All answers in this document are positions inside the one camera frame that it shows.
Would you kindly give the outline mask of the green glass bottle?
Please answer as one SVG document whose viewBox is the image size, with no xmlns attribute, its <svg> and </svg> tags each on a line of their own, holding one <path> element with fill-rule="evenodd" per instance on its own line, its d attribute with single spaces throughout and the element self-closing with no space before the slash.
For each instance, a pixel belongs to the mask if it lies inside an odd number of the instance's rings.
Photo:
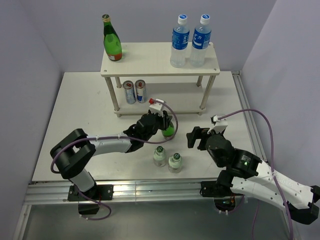
<svg viewBox="0 0 320 240">
<path fill-rule="evenodd" d="M 118 34 L 116 33 L 111 18 L 108 14 L 102 16 L 103 21 L 103 45 L 108 58 L 113 61 L 119 61 L 122 56 L 122 45 Z"/>
<path fill-rule="evenodd" d="M 174 136 L 175 134 L 175 126 L 172 121 L 170 121 L 169 126 L 166 130 L 161 131 L 162 136 L 167 140 Z"/>
</svg>

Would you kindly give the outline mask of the green glass bottle front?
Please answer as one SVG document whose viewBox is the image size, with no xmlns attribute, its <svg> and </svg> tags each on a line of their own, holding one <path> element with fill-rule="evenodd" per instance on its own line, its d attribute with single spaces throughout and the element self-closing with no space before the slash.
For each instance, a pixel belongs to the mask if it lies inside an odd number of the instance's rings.
<svg viewBox="0 0 320 240">
<path fill-rule="evenodd" d="M 116 33 L 111 18 L 108 14 L 102 16 L 103 21 L 103 45 L 108 58 L 113 61 L 119 61 L 122 56 L 122 45 L 118 34 Z"/>
</svg>

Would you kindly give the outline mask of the Pocari Sweat bottle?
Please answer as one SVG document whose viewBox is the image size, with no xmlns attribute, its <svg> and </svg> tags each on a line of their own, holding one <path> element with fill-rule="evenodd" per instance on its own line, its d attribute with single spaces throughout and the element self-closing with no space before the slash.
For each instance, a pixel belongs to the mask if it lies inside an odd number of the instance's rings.
<svg viewBox="0 0 320 240">
<path fill-rule="evenodd" d="M 188 17 L 186 14 L 180 14 L 177 25 L 173 27 L 171 39 L 170 64 L 175 68 L 182 68 L 186 63 L 189 36 Z"/>
<path fill-rule="evenodd" d="M 190 64 L 194 67 L 201 67 L 205 63 L 205 55 L 210 43 L 212 28 L 210 26 L 210 15 L 203 14 L 199 24 L 194 28 Z"/>
</svg>

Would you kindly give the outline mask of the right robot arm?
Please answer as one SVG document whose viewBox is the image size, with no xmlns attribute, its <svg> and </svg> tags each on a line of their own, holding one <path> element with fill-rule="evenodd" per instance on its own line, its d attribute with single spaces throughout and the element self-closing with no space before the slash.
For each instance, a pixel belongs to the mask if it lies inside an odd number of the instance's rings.
<svg viewBox="0 0 320 240">
<path fill-rule="evenodd" d="M 196 140 L 200 140 L 197 149 L 207 151 L 217 167 L 222 168 L 217 180 L 201 182 L 203 197 L 246 195 L 289 210 L 291 219 L 304 225 L 310 225 L 318 218 L 319 186 L 303 185 L 272 171 L 271 166 L 258 156 L 233 147 L 222 133 L 209 128 L 196 126 L 186 137 L 188 148 L 193 148 Z"/>
</svg>

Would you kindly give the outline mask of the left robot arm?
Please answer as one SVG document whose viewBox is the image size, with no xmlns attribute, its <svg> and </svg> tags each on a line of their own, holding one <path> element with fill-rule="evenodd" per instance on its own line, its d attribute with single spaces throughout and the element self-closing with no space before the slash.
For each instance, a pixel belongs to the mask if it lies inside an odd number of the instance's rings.
<svg viewBox="0 0 320 240">
<path fill-rule="evenodd" d="M 159 130 L 166 130 L 172 118 L 165 110 L 162 114 L 149 110 L 127 130 L 102 137 L 88 137 L 83 129 L 77 128 L 50 150 L 50 170 L 69 180 L 82 197 L 91 200 L 98 195 L 98 187 L 85 169 L 89 160 L 109 153 L 132 153 L 146 143 L 151 144 L 150 138 Z"/>
</svg>

